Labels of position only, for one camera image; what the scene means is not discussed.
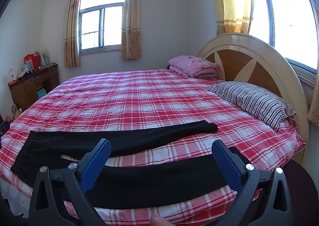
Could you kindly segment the person's thumb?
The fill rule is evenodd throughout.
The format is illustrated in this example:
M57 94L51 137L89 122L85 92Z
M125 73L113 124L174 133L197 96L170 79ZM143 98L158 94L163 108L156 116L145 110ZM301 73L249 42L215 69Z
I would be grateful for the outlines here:
M167 221L165 218L152 214L150 218L150 226L175 226L175 225Z

